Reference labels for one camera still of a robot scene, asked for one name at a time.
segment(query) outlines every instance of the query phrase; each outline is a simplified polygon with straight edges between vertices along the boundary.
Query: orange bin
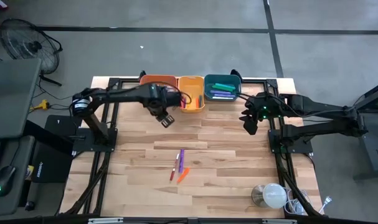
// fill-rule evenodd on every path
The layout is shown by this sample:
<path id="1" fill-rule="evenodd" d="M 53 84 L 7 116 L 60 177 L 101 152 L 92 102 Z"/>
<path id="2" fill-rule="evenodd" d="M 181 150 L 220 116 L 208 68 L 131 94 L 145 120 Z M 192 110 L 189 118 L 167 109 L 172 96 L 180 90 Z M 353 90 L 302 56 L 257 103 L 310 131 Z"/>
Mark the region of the orange bin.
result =
<path id="1" fill-rule="evenodd" d="M 202 77 L 181 77 L 179 78 L 178 85 L 177 87 L 179 88 L 180 91 L 183 93 L 187 93 L 191 97 L 191 102 L 190 99 L 183 94 L 183 97 L 186 98 L 186 104 L 185 108 L 181 108 L 182 112 L 184 113 L 200 113 L 205 105 L 204 101 L 204 78 Z M 197 99 L 199 97 L 202 97 L 202 102 L 201 106 L 197 106 Z"/>
<path id="2" fill-rule="evenodd" d="M 177 79 L 173 75 L 145 75 L 140 79 L 140 85 L 151 82 L 163 82 L 177 87 Z"/>

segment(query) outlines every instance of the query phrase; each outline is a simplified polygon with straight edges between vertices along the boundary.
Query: teal bin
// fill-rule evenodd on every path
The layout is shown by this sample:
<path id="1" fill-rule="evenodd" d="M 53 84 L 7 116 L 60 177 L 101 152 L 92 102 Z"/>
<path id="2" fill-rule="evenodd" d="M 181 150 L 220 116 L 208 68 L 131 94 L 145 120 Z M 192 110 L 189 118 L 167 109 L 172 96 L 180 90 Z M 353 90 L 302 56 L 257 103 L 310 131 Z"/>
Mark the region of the teal bin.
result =
<path id="1" fill-rule="evenodd" d="M 204 77 L 204 96 L 209 101 L 235 101 L 237 99 L 237 96 L 233 99 L 212 99 L 214 94 L 212 94 L 211 90 L 216 90 L 212 86 L 215 85 L 215 83 L 220 83 L 223 85 L 230 85 L 236 87 L 236 89 L 232 92 L 232 95 L 235 95 L 235 93 L 241 92 L 241 81 L 240 78 L 236 75 L 206 75 Z"/>

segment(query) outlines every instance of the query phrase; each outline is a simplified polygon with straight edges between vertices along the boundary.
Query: wooden table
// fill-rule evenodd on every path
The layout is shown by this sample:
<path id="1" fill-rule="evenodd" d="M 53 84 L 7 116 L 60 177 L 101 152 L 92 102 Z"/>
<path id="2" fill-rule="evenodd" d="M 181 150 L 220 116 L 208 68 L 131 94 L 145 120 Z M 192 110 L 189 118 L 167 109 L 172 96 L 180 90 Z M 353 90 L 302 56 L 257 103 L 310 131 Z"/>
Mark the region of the wooden table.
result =
<path id="1" fill-rule="evenodd" d="M 106 88 L 109 78 L 94 77 L 92 88 Z M 277 81 L 280 93 L 296 93 L 293 79 Z M 132 86 L 127 83 L 123 88 Z M 256 95 L 263 87 L 244 84 L 242 91 Z M 205 110 L 197 114 L 170 109 L 176 121 L 164 128 L 141 104 L 120 104 L 117 147 L 111 155 L 102 216 L 283 217 L 283 209 L 259 208 L 251 200 L 254 186 L 278 183 L 278 178 L 267 138 L 269 123 L 258 123 L 257 134 L 249 135 L 239 120 L 244 109 L 242 99 L 206 101 Z M 102 111 L 96 111 L 99 119 Z M 301 118 L 285 121 L 303 125 Z M 172 182 L 169 176 L 180 149 L 185 149 L 184 165 L 191 171 L 178 185 L 178 175 Z M 85 190 L 92 159 L 93 153 L 86 152 L 73 161 L 60 212 L 68 210 Z M 293 164 L 298 187 L 307 191 L 318 210 L 321 199 L 311 162 L 294 154 Z"/>

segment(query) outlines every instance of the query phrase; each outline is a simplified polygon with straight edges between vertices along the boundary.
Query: computer mouse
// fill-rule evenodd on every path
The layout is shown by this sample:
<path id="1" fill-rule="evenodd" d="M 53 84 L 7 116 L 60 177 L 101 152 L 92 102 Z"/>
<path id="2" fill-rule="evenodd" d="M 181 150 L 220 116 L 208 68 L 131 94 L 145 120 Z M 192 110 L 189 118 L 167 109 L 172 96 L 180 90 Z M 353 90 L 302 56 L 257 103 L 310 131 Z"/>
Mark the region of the computer mouse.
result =
<path id="1" fill-rule="evenodd" d="M 6 166 L 0 170 L 0 197 L 7 195 L 13 186 L 13 178 L 16 168 Z"/>

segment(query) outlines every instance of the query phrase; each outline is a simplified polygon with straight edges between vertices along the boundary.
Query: red pen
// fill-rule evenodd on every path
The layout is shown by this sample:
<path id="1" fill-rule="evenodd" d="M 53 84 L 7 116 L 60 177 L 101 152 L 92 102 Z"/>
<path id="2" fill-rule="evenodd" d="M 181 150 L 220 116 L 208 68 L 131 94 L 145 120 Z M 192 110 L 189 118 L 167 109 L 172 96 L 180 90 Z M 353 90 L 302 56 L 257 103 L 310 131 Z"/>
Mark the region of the red pen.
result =
<path id="1" fill-rule="evenodd" d="M 172 181 L 173 178 L 174 178 L 175 167 L 176 167 L 178 161 L 179 161 L 179 153 L 176 155 L 176 160 L 175 160 L 174 168 L 172 169 L 171 177 L 169 178 L 170 181 Z"/>

